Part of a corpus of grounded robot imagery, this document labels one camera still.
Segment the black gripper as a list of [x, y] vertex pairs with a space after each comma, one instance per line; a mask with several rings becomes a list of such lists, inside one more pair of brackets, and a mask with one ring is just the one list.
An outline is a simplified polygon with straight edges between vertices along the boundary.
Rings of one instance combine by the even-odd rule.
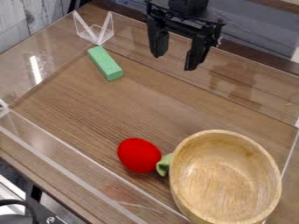
[[191, 38], [184, 70], [192, 71], [219, 43], [223, 19], [208, 11], [209, 0], [144, 0], [149, 50], [159, 58], [168, 51], [169, 32]]

